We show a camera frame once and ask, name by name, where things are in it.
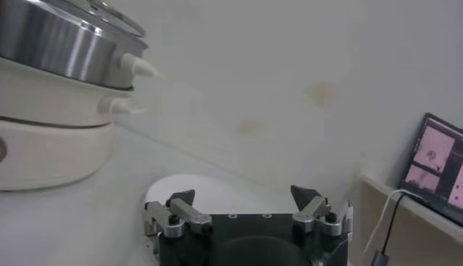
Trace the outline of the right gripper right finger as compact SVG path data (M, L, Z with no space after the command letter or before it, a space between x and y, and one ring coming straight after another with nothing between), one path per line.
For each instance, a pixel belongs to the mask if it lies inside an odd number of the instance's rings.
M347 201L340 213L335 213L327 197L315 189L291 185L290 192L298 211L292 215L292 220L303 233L318 230L327 238L346 236L353 239L354 208Z

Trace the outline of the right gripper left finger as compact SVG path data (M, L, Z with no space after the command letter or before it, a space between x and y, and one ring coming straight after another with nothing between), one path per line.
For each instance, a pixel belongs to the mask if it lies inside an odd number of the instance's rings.
M143 230L151 242L153 257L161 259L161 237L179 239L187 230L200 236L213 233L213 218L196 210L192 203L195 190L175 192L164 204L146 201L142 210Z

